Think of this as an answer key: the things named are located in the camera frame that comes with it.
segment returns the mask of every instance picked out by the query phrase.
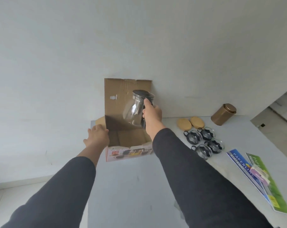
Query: tan round object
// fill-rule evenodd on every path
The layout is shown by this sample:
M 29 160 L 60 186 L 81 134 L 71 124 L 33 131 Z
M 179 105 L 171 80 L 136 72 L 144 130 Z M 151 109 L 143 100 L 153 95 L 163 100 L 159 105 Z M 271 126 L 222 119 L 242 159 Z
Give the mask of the tan round object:
M 205 127 L 204 121 L 199 117 L 191 117 L 190 122 L 196 129 Z
M 191 128 L 192 128 L 191 122 L 186 118 L 177 119 L 177 126 L 179 127 L 179 129 L 181 129 L 183 131 L 191 130 Z

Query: cardboard box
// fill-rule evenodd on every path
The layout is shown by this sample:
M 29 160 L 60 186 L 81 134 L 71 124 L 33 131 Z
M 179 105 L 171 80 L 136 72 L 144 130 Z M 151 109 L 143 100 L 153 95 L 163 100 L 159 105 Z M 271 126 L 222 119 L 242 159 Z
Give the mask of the cardboard box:
M 110 144 L 105 149 L 106 161 L 140 157 L 153 152 L 152 140 L 145 129 L 123 119 L 125 105 L 132 100 L 133 90 L 151 90 L 151 80 L 104 79 L 105 115 L 96 120 L 109 129 Z

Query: person's left arm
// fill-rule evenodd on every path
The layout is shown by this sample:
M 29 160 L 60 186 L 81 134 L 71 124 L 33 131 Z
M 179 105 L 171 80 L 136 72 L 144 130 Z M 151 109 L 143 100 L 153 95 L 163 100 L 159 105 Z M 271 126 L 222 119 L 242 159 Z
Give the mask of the person's left arm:
M 2 227 L 79 227 L 98 159 L 109 143 L 107 133 L 101 125 L 88 129 L 86 148 L 16 209 Z

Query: person's right arm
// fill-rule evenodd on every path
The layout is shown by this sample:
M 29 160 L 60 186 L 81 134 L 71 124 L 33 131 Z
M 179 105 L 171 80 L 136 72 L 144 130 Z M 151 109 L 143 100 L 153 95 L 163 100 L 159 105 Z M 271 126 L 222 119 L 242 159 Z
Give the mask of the person's right arm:
M 157 111 L 145 101 L 146 131 L 189 227 L 272 227 L 237 187 L 165 128 Z

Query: person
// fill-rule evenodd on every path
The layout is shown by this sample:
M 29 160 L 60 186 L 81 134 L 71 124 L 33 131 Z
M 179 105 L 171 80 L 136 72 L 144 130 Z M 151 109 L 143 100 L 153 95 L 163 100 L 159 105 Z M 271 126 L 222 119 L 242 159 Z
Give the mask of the person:
M 159 107 L 147 99 L 144 103 L 146 132 L 189 227 L 272 227 L 237 187 L 163 125 Z M 100 154 L 109 144 L 108 130 L 101 125 L 88 129 L 84 143 L 85 149 L 16 209 L 3 228 L 79 227 Z

